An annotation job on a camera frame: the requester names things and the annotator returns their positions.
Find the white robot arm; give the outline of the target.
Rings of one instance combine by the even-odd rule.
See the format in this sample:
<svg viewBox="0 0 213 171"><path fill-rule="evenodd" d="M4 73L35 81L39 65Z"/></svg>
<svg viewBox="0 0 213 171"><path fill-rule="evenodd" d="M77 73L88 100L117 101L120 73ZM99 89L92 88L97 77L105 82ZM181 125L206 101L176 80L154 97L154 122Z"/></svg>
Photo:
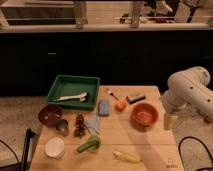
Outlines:
<svg viewBox="0 0 213 171"><path fill-rule="evenodd" d="M168 78L168 90L161 96L165 130L172 128L177 119L176 112L188 104L213 119L213 90L207 87L210 79L208 70L200 66L173 73Z"/></svg>

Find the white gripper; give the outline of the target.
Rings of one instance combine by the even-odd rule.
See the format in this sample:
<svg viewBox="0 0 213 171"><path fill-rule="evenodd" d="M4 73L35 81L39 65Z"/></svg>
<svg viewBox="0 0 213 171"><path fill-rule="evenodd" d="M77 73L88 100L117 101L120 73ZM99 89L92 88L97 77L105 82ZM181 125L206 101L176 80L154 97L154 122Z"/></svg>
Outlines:
<svg viewBox="0 0 213 171"><path fill-rule="evenodd" d="M172 114L183 110L186 107L186 102L180 97L171 93L165 93L161 100L166 112L164 115L164 129L171 130L178 119L177 115Z"/></svg>

